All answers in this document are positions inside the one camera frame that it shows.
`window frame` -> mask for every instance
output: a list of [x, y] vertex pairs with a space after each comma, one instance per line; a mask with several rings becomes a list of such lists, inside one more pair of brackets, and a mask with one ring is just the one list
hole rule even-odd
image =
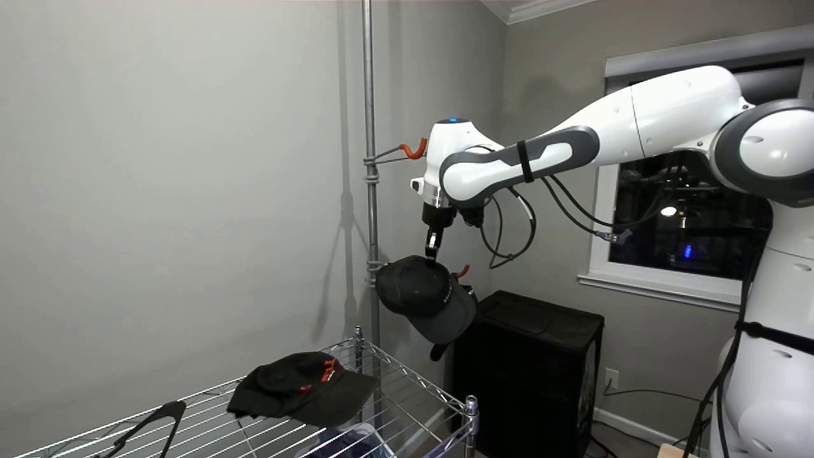
[[[814, 97], [814, 26], [611, 57], [606, 63], [606, 84], [609, 91], [614, 91], [618, 85], [627, 85], [628, 80], [641, 80], [686, 66], [758, 66], [791, 57], [803, 61], [800, 97]], [[599, 167], [596, 216], [602, 222], [614, 222], [616, 183], [618, 164]], [[726, 313], [739, 313], [741, 307], [741, 280], [623, 265], [611, 261], [609, 255], [611, 244], [600, 237], [592, 237], [587, 271], [578, 275], [578, 280], [592, 286], [609, 286]]]

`black box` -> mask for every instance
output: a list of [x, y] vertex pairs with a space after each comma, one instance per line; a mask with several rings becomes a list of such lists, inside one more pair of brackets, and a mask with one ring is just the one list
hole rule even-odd
[[452, 349], [452, 395], [478, 397], [488, 458], [581, 458], [591, 442], [606, 317], [515, 293], [480, 303]]

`electrical outlet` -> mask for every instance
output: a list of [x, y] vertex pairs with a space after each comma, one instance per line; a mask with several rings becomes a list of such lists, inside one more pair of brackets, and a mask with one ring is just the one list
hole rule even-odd
[[614, 365], [606, 365], [606, 392], [618, 389], [622, 384], [622, 370]]

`black cloth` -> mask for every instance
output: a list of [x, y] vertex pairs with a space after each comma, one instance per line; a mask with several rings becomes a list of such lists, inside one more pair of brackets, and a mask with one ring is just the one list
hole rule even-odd
[[456, 341], [477, 317], [477, 297], [431, 257], [405, 257], [377, 271], [382, 303], [432, 342]]
[[226, 411], [337, 426], [362, 410], [374, 386], [374, 375], [347, 370], [330, 354], [290, 354], [253, 369], [236, 384]]

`white wall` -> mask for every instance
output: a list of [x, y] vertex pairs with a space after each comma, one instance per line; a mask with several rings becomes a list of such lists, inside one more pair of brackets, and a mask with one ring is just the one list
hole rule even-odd
[[[515, 26], [506, 36], [502, 136], [545, 132], [600, 97], [614, 55], [803, 23], [814, 23], [808, 0], [600, 0]], [[596, 169], [562, 172], [562, 180], [592, 209]], [[622, 369], [623, 389], [703, 397], [735, 314], [578, 285], [576, 278], [587, 271], [591, 237], [559, 214], [539, 183], [522, 191], [543, 214], [539, 241], [502, 269], [493, 286], [602, 313], [602, 361]], [[674, 437], [690, 433], [695, 414], [691, 401], [662, 395], [600, 400], [600, 407]]]
[[[382, 148], [497, 121], [480, 1], [374, 10]], [[362, 1], [3, 0], [0, 55], [0, 454], [365, 322]], [[423, 247], [417, 169], [382, 169], [390, 257]]]

